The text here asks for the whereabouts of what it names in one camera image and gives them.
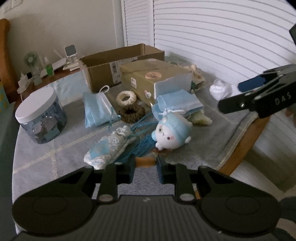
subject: clear plastic jar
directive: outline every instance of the clear plastic jar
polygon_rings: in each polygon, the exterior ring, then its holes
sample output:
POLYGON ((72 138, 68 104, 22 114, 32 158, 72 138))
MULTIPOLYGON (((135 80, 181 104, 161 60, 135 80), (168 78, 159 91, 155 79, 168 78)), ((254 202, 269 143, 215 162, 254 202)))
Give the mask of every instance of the clear plastic jar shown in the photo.
POLYGON ((52 87, 33 92, 18 107, 15 117, 31 139, 43 144, 61 133, 67 117, 52 87))

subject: white tissue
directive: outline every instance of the white tissue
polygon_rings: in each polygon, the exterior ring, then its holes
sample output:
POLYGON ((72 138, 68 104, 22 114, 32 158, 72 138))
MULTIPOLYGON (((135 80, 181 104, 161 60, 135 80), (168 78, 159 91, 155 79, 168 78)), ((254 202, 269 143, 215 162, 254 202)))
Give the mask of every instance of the white tissue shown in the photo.
POLYGON ((235 85, 231 85, 220 79, 215 79, 214 84, 210 86, 210 94, 215 100, 221 100, 240 93, 235 85))

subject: blue face mask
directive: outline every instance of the blue face mask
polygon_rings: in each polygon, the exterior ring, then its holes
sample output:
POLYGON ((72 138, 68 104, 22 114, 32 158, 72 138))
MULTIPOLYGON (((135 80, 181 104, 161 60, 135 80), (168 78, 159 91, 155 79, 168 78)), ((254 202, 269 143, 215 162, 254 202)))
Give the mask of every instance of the blue face mask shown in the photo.
POLYGON ((83 93, 86 128, 100 126, 118 119, 118 115, 104 94, 109 91, 109 86, 106 85, 102 89, 97 94, 83 93))

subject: white device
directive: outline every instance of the white device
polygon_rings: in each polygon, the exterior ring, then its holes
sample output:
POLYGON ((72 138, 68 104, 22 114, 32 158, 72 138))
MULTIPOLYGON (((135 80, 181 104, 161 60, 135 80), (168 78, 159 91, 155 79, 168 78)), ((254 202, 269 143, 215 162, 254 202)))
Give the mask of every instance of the white device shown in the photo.
POLYGON ((79 69, 79 63, 69 64, 63 68, 63 70, 69 69, 70 71, 79 69))
POLYGON ((67 57, 73 57, 77 54, 74 44, 65 47, 65 52, 67 57))

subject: electrical outlet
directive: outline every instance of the electrical outlet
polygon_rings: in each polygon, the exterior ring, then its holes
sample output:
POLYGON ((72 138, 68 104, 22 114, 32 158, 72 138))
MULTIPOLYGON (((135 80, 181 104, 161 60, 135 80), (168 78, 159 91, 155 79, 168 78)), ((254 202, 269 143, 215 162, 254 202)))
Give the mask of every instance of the electrical outlet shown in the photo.
POLYGON ((11 4, 12 4, 12 0, 7 0, 5 3, 3 3, 2 5, 3 14, 11 10, 11 4))
POLYGON ((21 5, 22 2, 23 2, 23 0, 12 0, 11 8, 15 8, 15 7, 21 5))

